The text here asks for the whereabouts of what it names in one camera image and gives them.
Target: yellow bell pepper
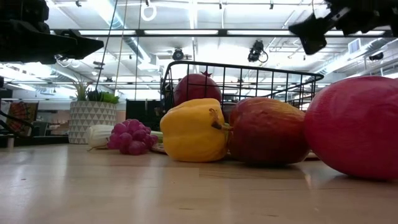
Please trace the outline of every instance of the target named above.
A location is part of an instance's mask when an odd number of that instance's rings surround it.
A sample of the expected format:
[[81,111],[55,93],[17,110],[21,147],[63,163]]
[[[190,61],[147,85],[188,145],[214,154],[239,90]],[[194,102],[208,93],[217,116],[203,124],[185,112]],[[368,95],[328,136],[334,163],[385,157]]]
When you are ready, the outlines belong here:
[[190,100],[167,112],[160,121],[166,153],[185,162],[211,162],[226,153],[224,116],[216,99]]

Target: black wire basket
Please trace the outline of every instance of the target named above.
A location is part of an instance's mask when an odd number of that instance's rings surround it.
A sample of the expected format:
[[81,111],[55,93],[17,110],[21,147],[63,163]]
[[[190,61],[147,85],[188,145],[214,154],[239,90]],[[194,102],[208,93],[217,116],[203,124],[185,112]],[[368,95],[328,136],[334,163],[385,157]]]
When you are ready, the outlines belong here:
[[[175,106],[174,88],[186,75],[206,72],[213,73],[211,79],[222,92],[221,108],[228,109],[245,98],[267,97],[286,102],[301,110],[306,110],[317,90],[317,81],[323,75],[279,70],[273,68],[227,65],[221,63],[176,61],[169,64],[165,77],[161,81],[161,101],[166,113]],[[203,86],[203,98],[208,97],[208,84],[192,84],[187,77],[187,100],[189,88]]]

